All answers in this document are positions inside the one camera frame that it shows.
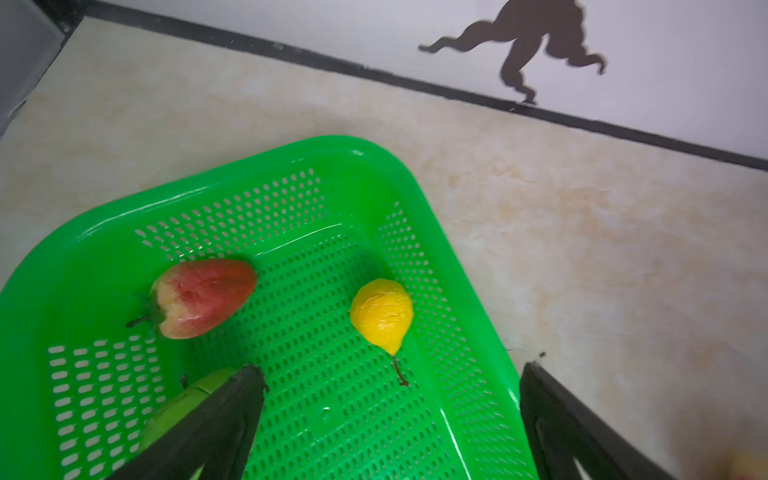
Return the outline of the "green plastic basket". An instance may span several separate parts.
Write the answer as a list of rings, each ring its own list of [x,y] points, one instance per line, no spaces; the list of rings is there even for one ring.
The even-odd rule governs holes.
[[[142,316],[172,265],[241,258],[255,291],[174,341]],[[390,356],[353,327],[393,280],[412,325]],[[1,475],[102,479],[181,390],[255,364],[268,392],[248,479],[533,479],[518,375],[408,169],[325,136],[110,202],[40,242],[1,293]]]

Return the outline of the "red apple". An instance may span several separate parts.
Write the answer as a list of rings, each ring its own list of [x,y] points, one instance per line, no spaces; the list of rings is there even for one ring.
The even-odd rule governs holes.
[[[149,322],[168,339],[204,335],[232,317],[255,291],[258,275],[238,259],[207,259],[170,267],[152,284],[149,311],[126,324]]]

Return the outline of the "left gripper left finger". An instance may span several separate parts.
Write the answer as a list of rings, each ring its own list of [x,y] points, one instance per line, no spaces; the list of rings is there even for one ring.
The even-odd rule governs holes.
[[[243,477],[267,384],[248,364],[180,419],[112,479],[240,479]]]

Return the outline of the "yellow orange fruit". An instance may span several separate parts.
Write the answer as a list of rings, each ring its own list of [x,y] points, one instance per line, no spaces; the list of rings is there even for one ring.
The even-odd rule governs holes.
[[[396,358],[414,318],[413,303],[405,288],[393,280],[373,280],[356,293],[349,316],[366,341],[390,356],[399,384],[408,387]]]

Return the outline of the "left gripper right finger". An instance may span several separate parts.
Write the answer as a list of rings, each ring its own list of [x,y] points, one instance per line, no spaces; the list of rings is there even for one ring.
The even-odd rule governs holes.
[[[541,479],[670,479],[537,362],[525,364],[520,410]]]

